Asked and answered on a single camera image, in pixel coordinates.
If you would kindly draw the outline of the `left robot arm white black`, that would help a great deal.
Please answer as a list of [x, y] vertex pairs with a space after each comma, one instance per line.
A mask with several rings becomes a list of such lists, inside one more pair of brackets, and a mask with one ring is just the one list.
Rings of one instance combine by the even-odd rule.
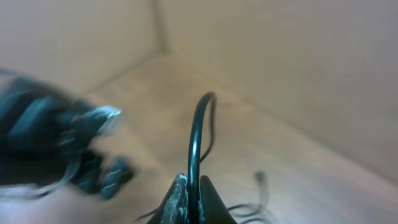
[[1, 197], [35, 200], [66, 184], [109, 200], [134, 177], [121, 157], [102, 169], [91, 142], [111, 134], [121, 118], [17, 71], [2, 69]]

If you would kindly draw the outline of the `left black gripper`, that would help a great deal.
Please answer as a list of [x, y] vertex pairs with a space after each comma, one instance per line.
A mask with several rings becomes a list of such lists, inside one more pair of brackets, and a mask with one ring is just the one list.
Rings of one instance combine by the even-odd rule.
[[125, 157], [102, 169], [103, 155], [90, 149], [66, 151], [62, 156], [67, 162], [62, 183], [71, 183], [82, 192], [98, 194], [103, 199], [113, 198], [134, 177], [134, 169]]

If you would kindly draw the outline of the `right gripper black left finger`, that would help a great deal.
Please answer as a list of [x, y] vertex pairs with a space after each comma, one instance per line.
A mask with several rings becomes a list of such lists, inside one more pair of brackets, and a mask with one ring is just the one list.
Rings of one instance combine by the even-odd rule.
[[187, 177], [178, 174], [147, 224], [184, 224], [187, 216]]

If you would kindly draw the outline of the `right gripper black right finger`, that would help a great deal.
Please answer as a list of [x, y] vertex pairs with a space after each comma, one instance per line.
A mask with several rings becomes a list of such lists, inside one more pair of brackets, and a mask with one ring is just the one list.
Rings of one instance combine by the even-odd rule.
[[200, 192], [206, 224], [237, 224], [207, 175], [200, 177]]

